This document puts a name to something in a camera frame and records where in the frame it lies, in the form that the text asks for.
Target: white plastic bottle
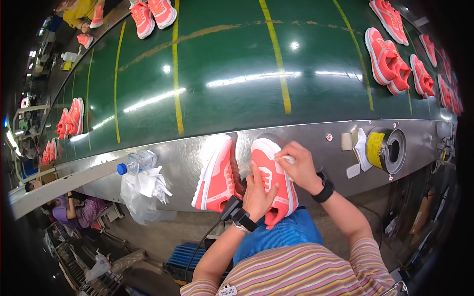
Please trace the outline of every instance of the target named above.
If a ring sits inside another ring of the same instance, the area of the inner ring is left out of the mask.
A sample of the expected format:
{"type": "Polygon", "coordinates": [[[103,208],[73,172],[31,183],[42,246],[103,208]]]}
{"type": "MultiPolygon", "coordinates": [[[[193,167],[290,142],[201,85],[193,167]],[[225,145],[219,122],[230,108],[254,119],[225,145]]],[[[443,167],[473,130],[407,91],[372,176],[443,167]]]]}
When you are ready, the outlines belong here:
{"type": "Polygon", "coordinates": [[[64,61],[74,62],[77,58],[77,54],[71,53],[71,52],[65,52],[64,54],[61,54],[61,57],[63,58],[64,61]]]}
{"type": "Polygon", "coordinates": [[[137,175],[144,170],[154,168],[156,164],[156,154],[150,150],[142,150],[128,156],[128,163],[120,163],[117,165],[119,175],[129,173],[137,175]]]}

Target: yellow shirt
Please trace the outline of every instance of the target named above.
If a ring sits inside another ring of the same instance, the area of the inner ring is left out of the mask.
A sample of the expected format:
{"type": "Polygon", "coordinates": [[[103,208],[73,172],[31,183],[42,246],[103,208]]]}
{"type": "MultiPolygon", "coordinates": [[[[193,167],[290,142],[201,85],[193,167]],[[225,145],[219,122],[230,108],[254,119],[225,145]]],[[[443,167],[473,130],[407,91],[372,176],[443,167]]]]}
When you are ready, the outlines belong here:
{"type": "Polygon", "coordinates": [[[69,24],[70,27],[78,28],[77,25],[81,18],[94,18],[95,5],[97,0],[79,0],[75,7],[64,11],[63,20],[69,24]]]}

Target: pink striped shirt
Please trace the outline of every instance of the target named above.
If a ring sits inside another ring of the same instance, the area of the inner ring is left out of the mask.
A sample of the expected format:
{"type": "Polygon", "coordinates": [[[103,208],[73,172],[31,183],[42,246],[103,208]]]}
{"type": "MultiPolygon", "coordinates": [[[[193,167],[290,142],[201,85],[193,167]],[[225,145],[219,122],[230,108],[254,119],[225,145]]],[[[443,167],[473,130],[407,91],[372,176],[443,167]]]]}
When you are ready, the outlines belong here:
{"type": "Polygon", "coordinates": [[[373,239],[358,240],[346,261],[315,243],[262,251],[239,262],[218,287],[197,280],[183,296],[214,296],[225,285],[238,295],[378,295],[394,284],[373,239]]]}

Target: purple shirt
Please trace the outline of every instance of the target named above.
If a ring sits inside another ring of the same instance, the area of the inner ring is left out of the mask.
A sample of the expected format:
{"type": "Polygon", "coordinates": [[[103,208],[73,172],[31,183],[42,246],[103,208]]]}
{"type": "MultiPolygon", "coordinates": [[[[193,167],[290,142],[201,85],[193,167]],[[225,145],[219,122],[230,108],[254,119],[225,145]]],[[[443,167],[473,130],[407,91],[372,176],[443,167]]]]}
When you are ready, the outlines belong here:
{"type": "Polygon", "coordinates": [[[53,216],[56,218],[56,220],[69,227],[81,227],[76,218],[68,219],[66,217],[66,210],[69,209],[69,201],[67,198],[60,196],[55,200],[57,201],[57,205],[53,209],[53,216]]]}

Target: blue bottle cap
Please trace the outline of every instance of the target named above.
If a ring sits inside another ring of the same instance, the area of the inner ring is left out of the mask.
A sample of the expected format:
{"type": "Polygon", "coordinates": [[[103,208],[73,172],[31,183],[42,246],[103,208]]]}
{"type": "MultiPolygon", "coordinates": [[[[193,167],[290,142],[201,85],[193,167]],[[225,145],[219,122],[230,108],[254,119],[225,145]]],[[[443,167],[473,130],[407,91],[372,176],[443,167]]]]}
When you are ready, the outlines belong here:
{"type": "Polygon", "coordinates": [[[117,173],[121,176],[127,173],[127,166],[124,163],[119,163],[117,165],[117,173]]]}

